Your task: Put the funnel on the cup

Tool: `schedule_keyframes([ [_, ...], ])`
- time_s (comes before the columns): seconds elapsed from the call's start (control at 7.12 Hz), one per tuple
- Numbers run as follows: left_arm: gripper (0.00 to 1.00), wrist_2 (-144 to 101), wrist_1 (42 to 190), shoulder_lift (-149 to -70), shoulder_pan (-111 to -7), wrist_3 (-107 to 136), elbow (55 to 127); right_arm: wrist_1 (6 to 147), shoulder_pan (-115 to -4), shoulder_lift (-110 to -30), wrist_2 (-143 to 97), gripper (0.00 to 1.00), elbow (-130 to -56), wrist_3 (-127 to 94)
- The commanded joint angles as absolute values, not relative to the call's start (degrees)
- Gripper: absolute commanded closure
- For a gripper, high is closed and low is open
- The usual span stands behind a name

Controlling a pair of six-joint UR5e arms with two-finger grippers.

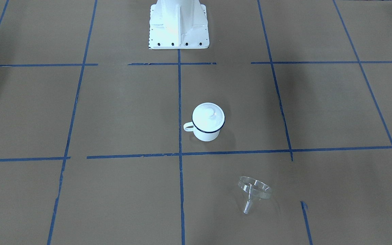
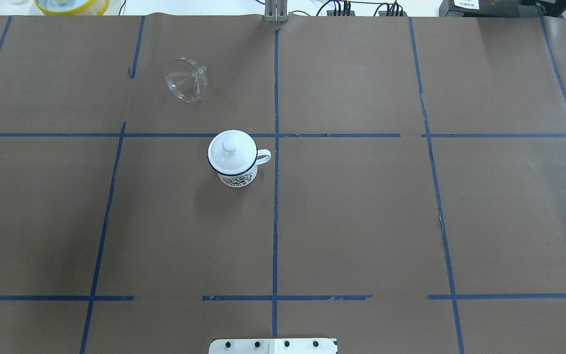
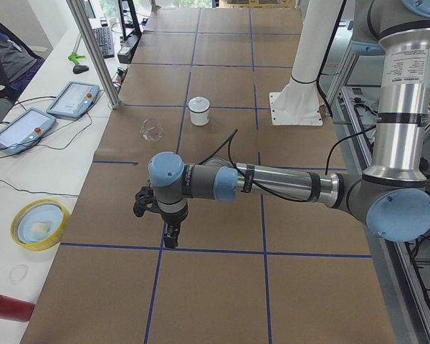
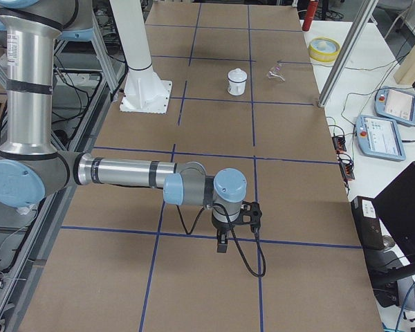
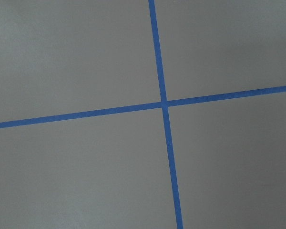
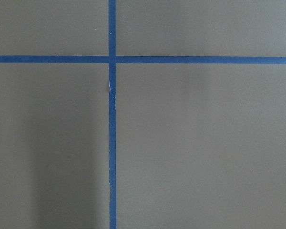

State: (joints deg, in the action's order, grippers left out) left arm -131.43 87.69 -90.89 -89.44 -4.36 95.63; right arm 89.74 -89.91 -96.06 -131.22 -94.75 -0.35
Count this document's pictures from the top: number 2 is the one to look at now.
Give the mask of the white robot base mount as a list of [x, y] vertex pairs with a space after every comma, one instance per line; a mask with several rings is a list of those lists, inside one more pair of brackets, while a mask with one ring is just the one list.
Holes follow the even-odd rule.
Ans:
[[212, 341], [209, 354], [337, 354], [332, 338], [256, 338]]

